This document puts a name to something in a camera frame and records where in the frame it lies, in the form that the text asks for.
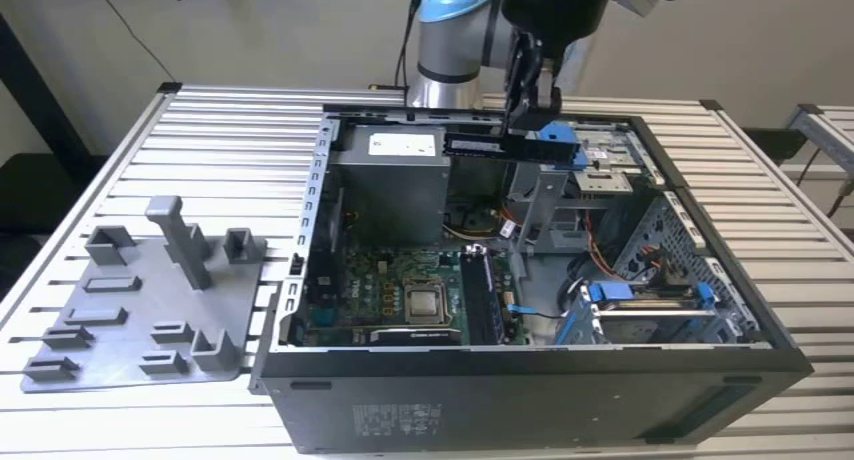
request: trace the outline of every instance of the sticker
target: sticker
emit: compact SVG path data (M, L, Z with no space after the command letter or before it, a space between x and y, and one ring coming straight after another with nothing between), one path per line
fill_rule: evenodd
M584 153L587 154L587 158L608 158L608 154L597 148L588 148L584 150Z
M484 152L500 152L501 146L492 142L470 142L468 140L453 140L450 142L450 148L458 150L480 150Z
M360 437L436 435L441 404L353 405L352 417Z
M504 222L504 225L501 225L501 237L504 238L509 238L509 235L512 235L512 231L516 229L516 222L513 222L512 220L506 220Z
M591 143L609 143L613 140L613 132L596 132L589 130L575 130L575 136L579 141Z
M374 133L370 135L368 155L434 157L436 137L409 133Z

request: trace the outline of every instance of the gray wall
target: gray wall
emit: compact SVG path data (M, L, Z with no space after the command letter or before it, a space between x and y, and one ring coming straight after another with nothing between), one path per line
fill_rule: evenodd
M849 1L680 0L645 19L611 5L579 93L715 98L748 126L780 126L799 102L854 105ZM113 2L184 82L390 81L406 0ZM0 10L83 140L109 151L165 79L156 64L102 0L0 0ZM498 90L501 75L484 77ZM43 148L2 95L0 151Z
M745 126L796 103L854 105L852 0L679 0L645 18L611 4L580 92L713 98Z

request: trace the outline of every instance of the metal frame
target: metal frame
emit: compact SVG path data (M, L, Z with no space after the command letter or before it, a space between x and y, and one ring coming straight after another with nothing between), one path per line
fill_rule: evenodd
M787 128L799 130L848 177L854 175L854 108L799 105Z
M38 336L51 324L57 315L51 308L61 306L66 298L69 290L61 282L74 280L81 273L77 265L85 253L78 234L90 228L94 219L126 222L133 228L137 225L134 197L180 188L184 195L196 197L193 208L205 215L202 228L205 224L216 228L229 221L233 223L228 215L245 214L253 215L252 223L258 228L273 233L289 231L292 223L282 218L268 221L264 215L286 209L284 202L294 195L301 197L301 193L293 193L284 180L272 179L269 167L264 165L282 165L286 152L305 151L306 142L313 141L321 103L390 105L398 104L400 98L398 92L196 86L184 86L177 94L157 95L9 297L0 303L0 316L5 319L0 329L0 372L5 373L0 375L1 451L50 451L47 455L59 460L79 455L113 458L126 455L126 449L136 449L133 456L140 459L161 458L164 454L304 458L296 453L269 399L245 391L248 374L233 382L192 388L156 386L23 395L18 390L17 369L35 345L26 338ZM500 108L502 101L498 96L486 95L484 104L488 108ZM788 327L816 373L795 384L784 396L769 400L727 426L720 436L696 447L580 451L554 448L452 456L849 458L854 453L854 434L849 433L854 428L849 395L854 391L854 337L849 334L854 307L848 287L854 272L848 249L817 222L820 217L795 196L789 182L777 178L776 167L765 167L757 160L760 152L753 153L740 130L728 127L728 122L724 126L720 117L697 102L567 98L564 107L579 113L643 116L676 166L687 163L691 171L701 170L697 163L715 168L720 163L756 165L753 173L689 173L684 177L715 229ZM153 134L141 132L154 125ZM170 149L169 155L161 149ZM142 155L131 160L137 152ZM197 158L197 166L165 168L162 163L150 163L168 161L169 157L173 163ZM196 177L178 181L177 173ZM250 198L240 199L238 195ZM805 229L817 238L804 241L768 236L792 229ZM277 282L286 276L290 250L285 238L272 239L256 298L260 311L250 322L246 367L254 363L254 352L264 348L257 340L264 311L276 308L276 287L266 282ZM422 454L394 457L414 459L422 458Z
M74 185L94 176L94 161L43 83L11 27L0 14L0 78Z

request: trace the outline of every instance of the blue latch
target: blue latch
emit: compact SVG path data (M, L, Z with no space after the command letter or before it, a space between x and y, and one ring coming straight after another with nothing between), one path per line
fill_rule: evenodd
M699 297L699 308L707 309L715 306L715 292L707 283L696 284L696 296Z
M631 285L625 282L596 282L596 285L601 288L601 296L608 302L635 299L635 293L631 291Z
M577 143L575 130L563 122L550 122L545 125L545 127L536 132L536 138L545 142ZM584 153L584 149L577 149L571 164L554 165L553 168L557 170L584 170L584 168L587 168L587 154Z
M601 287L597 283L593 283L587 287L587 292L589 292L589 301L593 303L600 302L604 298L604 295L601 294Z

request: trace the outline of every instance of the metal rails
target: metal rails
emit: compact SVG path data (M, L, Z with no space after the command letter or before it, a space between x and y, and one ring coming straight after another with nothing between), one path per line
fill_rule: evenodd
M67 298L69 282L82 273L81 235L91 225L109 223L123 224L133 235L156 234L142 216L146 197L160 194L184 197L186 221L197 222L205 233L221 234L228 226L240 225L269 240L242 359L246 367L253 363L264 310L293 253L293 219L304 188L300 172L308 171L320 105L349 102L397 104L400 95L210 87L184 87L177 94L157 95L0 303L0 318L10 314L0 329L0 452L51 452L45 458L58 460L82 455L305 458L297 457L268 397L248 393L248 373L232 382L23 395L18 372L37 348L33 339L51 325ZM486 97L486 104L497 106L496 97ZM573 112L643 115L816 370L696 449L617 450L607 458L849 458L849 246L835 240L813 207L803 204L723 114L696 102L575 98L564 105ZM721 164L737 164L737 170L748 172L721 175L727 171ZM573 458L605 458L588 449L478 457L561 458L568 453ZM422 454L394 458L422 458Z
M800 130L848 177L854 176L854 107L800 105L788 128Z

